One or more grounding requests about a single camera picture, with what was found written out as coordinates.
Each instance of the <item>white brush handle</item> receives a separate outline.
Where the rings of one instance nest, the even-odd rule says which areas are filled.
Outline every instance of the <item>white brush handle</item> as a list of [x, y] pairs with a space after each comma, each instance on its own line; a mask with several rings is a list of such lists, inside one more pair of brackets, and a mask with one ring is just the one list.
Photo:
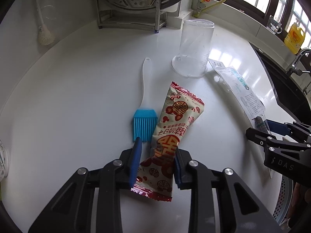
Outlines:
[[151, 72], [152, 72], [152, 61], [151, 58], [146, 57], [142, 65], [142, 80], [144, 84], [144, 93], [142, 96], [142, 103], [139, 107], [140, 109], [150, 108], [149, 94], [150, 94]]
[[39, 0], [36, 0], [36, 4], [37, 4], [37, 10], [38, 10], [39, 18], [40, 18], [40, 21], [41, 21], [41, 25], [44, 25], [43, 17], [42, 17], [42, 12], [41, 12], [41, 8], [40, 8], [40, 4], [39, 4]]

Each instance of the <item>silver screw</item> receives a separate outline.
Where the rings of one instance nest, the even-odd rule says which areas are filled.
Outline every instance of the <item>silver screw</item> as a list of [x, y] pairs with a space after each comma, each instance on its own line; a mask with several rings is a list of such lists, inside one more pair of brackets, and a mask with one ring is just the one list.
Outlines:
[[77, 173], [78, 173], [79, 175], [85, 174], [85, 173], [86, 173], [86, 168], [84, 168], [84, 167], [79, 168], [79, 169], [77, 170]]
[[113, 165], [114, 165], [114, 166], [121, 166], [122, 163], [123, 163], [123, 162], [122, 162], [122, 160], [120, 160], [120, 159], [116, 159], [116, 160], [113, 161]]
[[233, 170], [231, 169], [231, 168], [226, 168], [225, 169], [225, 174], [226, 175], [232, 175], [234, 172], [233, 172]]
[[198, 161], [195, 161], [195, 160], [190, 160], [190, 161], [189, 161], [189, 165], [190, 165], [190, 166], [196, 167], [196, 166], [199, 165], [199, 162], [198, 162]]

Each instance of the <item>das logo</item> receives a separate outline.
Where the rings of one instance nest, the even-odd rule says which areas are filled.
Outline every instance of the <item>das logo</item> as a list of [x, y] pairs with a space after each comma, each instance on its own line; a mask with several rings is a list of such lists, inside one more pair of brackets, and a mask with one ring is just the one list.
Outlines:
[[[271, 164], [273, 164], [275, 162], [275, 158], [272, 158], [272, 162]], [[279, 166], [285, 167], [286, 169], [289, 169], [290, 171], [293, 170], [294, 166], [293, 165], [288, 165], [287, 162], [285, 162], [283, 164], [283, 161], [281, 159], [279, 159], [278, 163]]]

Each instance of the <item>sink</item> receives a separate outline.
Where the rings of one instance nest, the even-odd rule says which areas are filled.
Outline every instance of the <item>sink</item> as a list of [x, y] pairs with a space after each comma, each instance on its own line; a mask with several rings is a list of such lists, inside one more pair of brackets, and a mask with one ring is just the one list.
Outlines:
[[296, 121], [311, 125], [311, 110], [307, 98], [294, 80], [286, 75], [273, 59], [252, 45], [272, 85], [277, 104]]

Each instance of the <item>snack wrapper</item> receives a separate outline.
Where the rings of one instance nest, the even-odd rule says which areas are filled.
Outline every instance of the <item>snack wrapper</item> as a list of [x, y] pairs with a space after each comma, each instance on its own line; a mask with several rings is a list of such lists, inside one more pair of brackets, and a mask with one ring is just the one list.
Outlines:
[[172, 200], [176, 147], [203, 110], [204, 103], [200, 98], [171, 83], [152, 135], [154, 155], [140, 163], [133, 192], [155, 200]]

